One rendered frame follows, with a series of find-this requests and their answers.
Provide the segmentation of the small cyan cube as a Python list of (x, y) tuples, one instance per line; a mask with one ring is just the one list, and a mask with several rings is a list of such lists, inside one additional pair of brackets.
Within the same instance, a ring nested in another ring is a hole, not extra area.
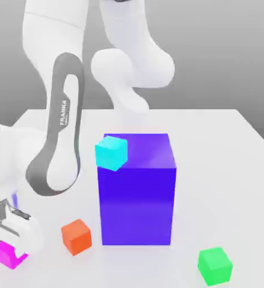
[(113, 136), (105, 136), (95, 145), (96, 165), (118, 171), (128, 160), (128, 142)]

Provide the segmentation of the small orange cube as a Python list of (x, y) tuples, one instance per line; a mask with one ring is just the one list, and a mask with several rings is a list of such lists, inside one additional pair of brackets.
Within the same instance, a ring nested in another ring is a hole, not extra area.
[(92, 246), (92, 235), (89, 227), (77, 219), (61, 228), (63, 244), (72, 256), (76, 256)]

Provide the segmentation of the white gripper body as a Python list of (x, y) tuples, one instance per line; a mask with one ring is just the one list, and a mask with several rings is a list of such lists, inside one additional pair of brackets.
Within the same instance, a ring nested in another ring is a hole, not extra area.
[(0, 225), (0, 241), (14, 246), (16, 255), (34, 255), (44, 246), (42, 229), (34, 217), (8, 215)]

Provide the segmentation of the large blue box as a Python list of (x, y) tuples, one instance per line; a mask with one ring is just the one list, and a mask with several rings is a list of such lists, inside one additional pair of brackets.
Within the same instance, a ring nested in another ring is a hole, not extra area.
[(169, 245), (176, 163), (167, 134), (113, 134), (128, 142), (128, 161), (98, 168), (103, 245)]

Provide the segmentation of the small green cube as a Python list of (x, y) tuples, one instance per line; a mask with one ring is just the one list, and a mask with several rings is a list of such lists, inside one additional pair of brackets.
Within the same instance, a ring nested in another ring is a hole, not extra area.
[(207, 286), (230, 281), (233, 264), (222, 247), (201, 250), (198, 257), (198, 270)]

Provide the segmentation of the small magenta cube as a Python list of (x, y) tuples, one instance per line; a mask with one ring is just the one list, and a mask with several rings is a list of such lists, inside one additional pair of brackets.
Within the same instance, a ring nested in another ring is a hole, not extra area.
[(20, 257), (17, 257), (15, 254), (15, 247), (4, 242), (0, 241), (0, 263), (9, 269), (14, 270), (18, 267), (28, 255), (24, 253)]

